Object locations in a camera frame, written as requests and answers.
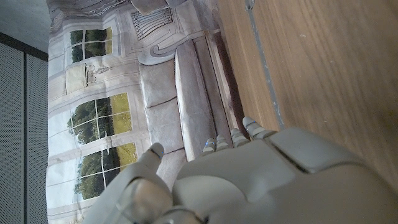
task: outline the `floor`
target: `floor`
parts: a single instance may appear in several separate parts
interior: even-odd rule
[[[218,8],[245,115],[345,146],[398,190],[398,3],[268,0],[247,12],[245,0],[218,0]]]

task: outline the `window frame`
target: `window frame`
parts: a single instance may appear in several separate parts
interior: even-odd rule
[[[74,62],[73,60],[72,60],[72,62],[70,63],[70,65],[72,65],[72,64],[74,64],[74,63],[78,63],[78,62],[83,62],[83,61],[85,61],[85,60],[87,60],[87,59],[89,59],[89,58],[94,58],[94,57],[104,57],[105,55],[112,55],[113,54],[113,36],[114,36],[114,31],[113,31],[113,29],[112,29],[112,26],[109,26],[109,27],[107,27],[107,28],[105,28],[105,29],[102,29],[102,30],[107,30],[107,29],[111,29],[111,33],[112,33],[112,36],[111,36],[111,38],[110,39],[105,39],[105,40],[92,40],[92,41],[86,41],[86,32],[88,31],[88,30],[99,30],[99,29],[78,29],[78,30],[82,30],[83,31],[83,37],[82,37],[82,39],[81,39],[81,42],[78,42],[78,43],[74,43],[74,44],[72,44],[71,42],[70,42],[70,36],[71,36],[71,34],[72,34],[72,32],[74,32],[74,31],[78,31],[78,30],[72,30],[72,31],[70,31],[70,32],[68,32],[67,34],[68,34],[68,36],[69,36],[69,43],[70,43],[70,45],[68,46],[68,49],[67,49],[67,54],[68,54],[68,56],[69,56],[69,51],[70,51],[70,56],[72,57],[72,52],[73,52],[73,48],[74,47],[76,47],[76,46],[81,46],[81,53],[82,53],[82,60],[80,60],[80,61],[77,61],[77,62]],[[106,43],[111,43],[111,49],[112,49],[112,52],[110,52],[110,53],[105,53],[104,55],[102,55],[102,56],[92,56],[92,57],[89,57],[89,58],[86,58],[86,47],[85,47],[85,45],[86,44],[91,44],[91,43],[104,43],[105,44],[105,48],[106,48]]]

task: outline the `window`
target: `window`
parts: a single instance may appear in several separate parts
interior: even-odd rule
[[[112,53],[112,28],[70,32],[72,63]]]
[[[127,93],[92,100],[49,119],[49,156],[132,131]]]
[[[136,28],[138,40],[142,40],[156,29],[173,22],[170,8],[158,10],[143,16],[139,12],[132,14],[132,22]]]
[[[136,161],[136,147],[129,143],[50,166],[47,207],[61,207],[100,196],[124,168]]]
[[[127,93],[89,101],[72,109],[68,121],[78,145],[132,131]]]

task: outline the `gray panel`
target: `gray panel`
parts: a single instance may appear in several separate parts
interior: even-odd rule
[[[47,223],[45,172],[48,63],[27,56],[27,222]]]
[[[343,163],[363,164],[345,148],[299,128],[283,130],[269,139],[309,173],[316,173]]]
[[[0,44],[1,223],[24,220],[24,54]]]

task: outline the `wooden table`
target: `wooden table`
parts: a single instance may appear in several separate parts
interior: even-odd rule
[[[245,115],[341,144],[398,190],[398,2],[257,0],[260,50],[245,0],[218,7]]]

